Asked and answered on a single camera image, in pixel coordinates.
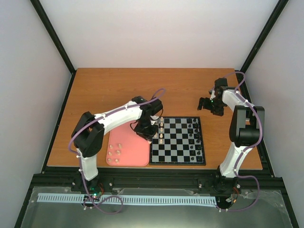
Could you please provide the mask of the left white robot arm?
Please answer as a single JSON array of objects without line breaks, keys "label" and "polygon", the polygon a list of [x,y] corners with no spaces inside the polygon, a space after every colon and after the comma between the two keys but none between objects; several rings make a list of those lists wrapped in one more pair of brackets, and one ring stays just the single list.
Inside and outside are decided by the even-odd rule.
[{"label": "left white robot arm", "polygon": [[136,121],[135,133],[151,142],[158,130],[153,116],[161,110],[163,105],[158,97],[148,101],[136,96],[126,104],[105,113],[98,115],[83,113],[68,143],[70,152],[75,153],[79,159],[83,187],[88,191],[98,188],[96,159],[97,153],[102,148],[104,135],[127,122]]}]

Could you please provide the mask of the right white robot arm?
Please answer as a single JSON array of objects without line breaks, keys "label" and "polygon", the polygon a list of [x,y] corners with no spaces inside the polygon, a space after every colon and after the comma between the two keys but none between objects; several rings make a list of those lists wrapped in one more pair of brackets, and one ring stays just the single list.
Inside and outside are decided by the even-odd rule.
[{"label": "right white robot arm", "polygon": [[237,88],[229,87],[226,78],[215,80],[209,94],[209,98],[199,99],[198,110],[207,109],[213,115],[223,116],[227,106],[233,112],[229,128],[231,145],[212,183],[216,192],[225,193],[236,186],[238,171],[245,157],[263,139],[265,109],[250,103]]}]

